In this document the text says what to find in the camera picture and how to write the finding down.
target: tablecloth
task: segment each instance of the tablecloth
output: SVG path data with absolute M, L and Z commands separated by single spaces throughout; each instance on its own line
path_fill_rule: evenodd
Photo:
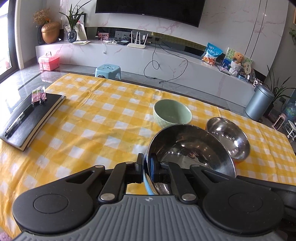
M 11 212 L 24 191 L 102 164 L 136 161 L 160 130 L 153 105 L 174 99 L 192 111 L 191 124 L 205 128 L 215 116 L 236 123 L 251 145 L 249 157 L 235 163 L 237 175 L 296 184 L 296 157 L 282 133 L 230 111 L 176 94 L 120 81 L 67 74 L 46 90 L 67 99 L 24 152 L 0 141 L 0 226 L 19 232 Z M 147 194 L 144 184 L 128 185 L 128 193 Z

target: large metal bowl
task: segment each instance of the large metal bowl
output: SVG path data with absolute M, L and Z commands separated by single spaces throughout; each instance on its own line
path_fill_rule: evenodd
M 189 169 L 192 164 L 199 164 L 223 174 L 235 177 L 232 159 L 224 146 L 205 130 L 186 124 L 168 126 L 152 139 L 147 152 L 146 163 L 150 163 L 152 153 L 160 162 L 174 162 L 181 168 Z M 152 183 L 149 173 L 145 174 L 146 188 L 152 193 L 169 194 L 166 184 Z
M 206 131 L 222 143 L 232 158 L 244 160 L 250 154 L 246 134 L 230 120 L 220 117 L 209 119 Z

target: television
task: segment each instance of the television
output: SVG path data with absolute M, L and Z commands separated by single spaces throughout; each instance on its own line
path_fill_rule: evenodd
M 198 27 L 205 0 L 97 0 L 96 13 L 131 13 Z

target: metal screw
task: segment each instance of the metal screw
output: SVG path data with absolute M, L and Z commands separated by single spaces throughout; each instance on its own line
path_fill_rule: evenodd
M 193 201 L 193 200 L 196 199 L 196 196 L 194 194 L 191 194 L 191 193 L 186 193 L 186 194 L 183 194 L 181 198 L 184 201 Z
M 101 199 L 103 201 L 111 201 L 115 198 L 115 195 L 113 193 L 104 193 L 101 195 Z

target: notebook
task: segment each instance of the notebook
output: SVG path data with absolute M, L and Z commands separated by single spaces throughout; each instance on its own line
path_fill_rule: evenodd
M 40 105 L 39 102 L 32 105 L 32 96 L 29 95 L 15 108 L 6 125 L 0 129 L 0 138 L 19 150 L 24 151 L 25 148 L 31 144 L 51 115 L 66 99 L 66 96 L 46 93 L 46 98 L 46 102 L 42 105 Z M 24 114 L 25 117 L 21 118 L 7 135 L 7 130 L 22 114 Z

